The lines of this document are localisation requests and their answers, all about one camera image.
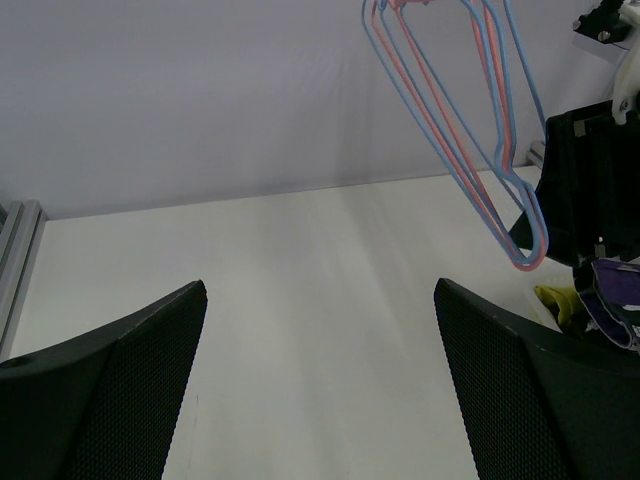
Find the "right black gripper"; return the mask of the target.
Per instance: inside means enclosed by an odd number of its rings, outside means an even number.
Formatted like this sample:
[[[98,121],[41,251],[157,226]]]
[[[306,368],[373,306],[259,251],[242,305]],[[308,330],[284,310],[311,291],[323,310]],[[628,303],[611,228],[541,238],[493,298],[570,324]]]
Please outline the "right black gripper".
[[[619,125],[605,101],[548,118],[536,197],[548,258],[572,268],[600,256],[637,259],[639,112]]]

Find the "purple grey patterned trousers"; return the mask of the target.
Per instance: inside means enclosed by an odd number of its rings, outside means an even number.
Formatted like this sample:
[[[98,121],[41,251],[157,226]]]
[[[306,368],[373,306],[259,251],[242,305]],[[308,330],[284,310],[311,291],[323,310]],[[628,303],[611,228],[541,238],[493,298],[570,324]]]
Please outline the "purple grey patterned trousers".
[[[573,270],[593,324],[616,347],[639,353],[639,265],[596,259]]]

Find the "yellow-green trousers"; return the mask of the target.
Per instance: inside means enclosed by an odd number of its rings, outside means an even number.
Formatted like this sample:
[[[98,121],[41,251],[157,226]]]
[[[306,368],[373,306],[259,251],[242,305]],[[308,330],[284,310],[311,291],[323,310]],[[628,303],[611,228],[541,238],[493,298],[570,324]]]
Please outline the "yellow-green trousers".
[[[584,333],[586,310],[574,287],[536,285],[534,292],[563,333],[573,336]]]

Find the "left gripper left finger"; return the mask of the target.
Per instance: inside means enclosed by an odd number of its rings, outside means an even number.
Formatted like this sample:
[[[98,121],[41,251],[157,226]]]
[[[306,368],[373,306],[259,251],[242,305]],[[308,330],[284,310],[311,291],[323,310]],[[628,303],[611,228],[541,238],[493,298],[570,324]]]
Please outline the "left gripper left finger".
[[[197,280],[2,362],[2,478],[161,478],[205,315]]]

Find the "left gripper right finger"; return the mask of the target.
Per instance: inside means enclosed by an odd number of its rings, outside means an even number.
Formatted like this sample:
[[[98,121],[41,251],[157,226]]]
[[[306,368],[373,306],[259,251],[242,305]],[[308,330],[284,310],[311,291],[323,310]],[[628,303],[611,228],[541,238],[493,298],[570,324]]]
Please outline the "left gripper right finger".
[[[446,278],[434,304],[481,479],[636,479],[639,358],[558,333]]]

